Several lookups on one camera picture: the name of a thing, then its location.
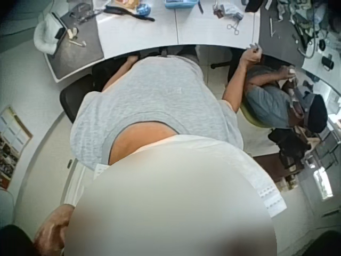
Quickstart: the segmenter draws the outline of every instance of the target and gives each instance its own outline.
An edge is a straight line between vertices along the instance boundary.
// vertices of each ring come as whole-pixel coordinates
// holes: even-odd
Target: blue plastic basket
[[[193,8],[198,2],[199,0],[183,0],[183,2],[169,3],[169,2],[166,2],[166,0],[164,0],[165,7],[168,9]]]

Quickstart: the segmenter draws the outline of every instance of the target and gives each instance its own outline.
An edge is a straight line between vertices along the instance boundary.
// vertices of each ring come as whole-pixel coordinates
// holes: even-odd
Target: hand
[[[278,80],[285,80],[289,78],[295,77],[295,73],[292,73],[290,71],[294,70],[292,66],[281,66],[279,70],[276,71],[278,75]]]
[[[260,62],[262,52],[262,48],[257,43],[255,43],[255,45],[250,44],[250,48],[246,49],[242,54],[239,62],[246,65],[246,67],[256,64]]]
[[[139,60],[139,56],[129,56],[127,62],[131,65],[135,64]]]
[[[69,204],[59,206],[39,228],[34,246],[40,255],[60,256],[65,244],[65,232],[74,209]]]

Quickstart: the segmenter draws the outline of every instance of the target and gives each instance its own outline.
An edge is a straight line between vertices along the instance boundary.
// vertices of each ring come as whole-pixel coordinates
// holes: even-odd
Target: blue container
[[[167,9],[193,8],[199,0],[164,0]]]

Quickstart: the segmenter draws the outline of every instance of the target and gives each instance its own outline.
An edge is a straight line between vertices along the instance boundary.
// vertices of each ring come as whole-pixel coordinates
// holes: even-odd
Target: black handle tool
[[[139,20],[149,20],[149,21],[155,21],[154,18],[151,17],[145,17],[142,15],[134,14],[127,9],[124,9],[122,7],[117,7],[117,6],[105,6],[105,9],[103,10],[104,13],[109,13],[109,14],[116,14],[116,15],[130,15],[134,18],[137,18]]]

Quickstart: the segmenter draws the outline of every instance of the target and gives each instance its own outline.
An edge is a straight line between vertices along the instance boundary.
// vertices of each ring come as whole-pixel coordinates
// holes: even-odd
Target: person wearing black cap
[[[278,81],[295,77],[288,66],[273,70],[256,65],[247,71],[244,87],[246,102],[262,123],[273,128],[289,129],[296,125],[320,133],[326,128],[328,114],[321,95],[302,94],[295,80],[280,88]]]

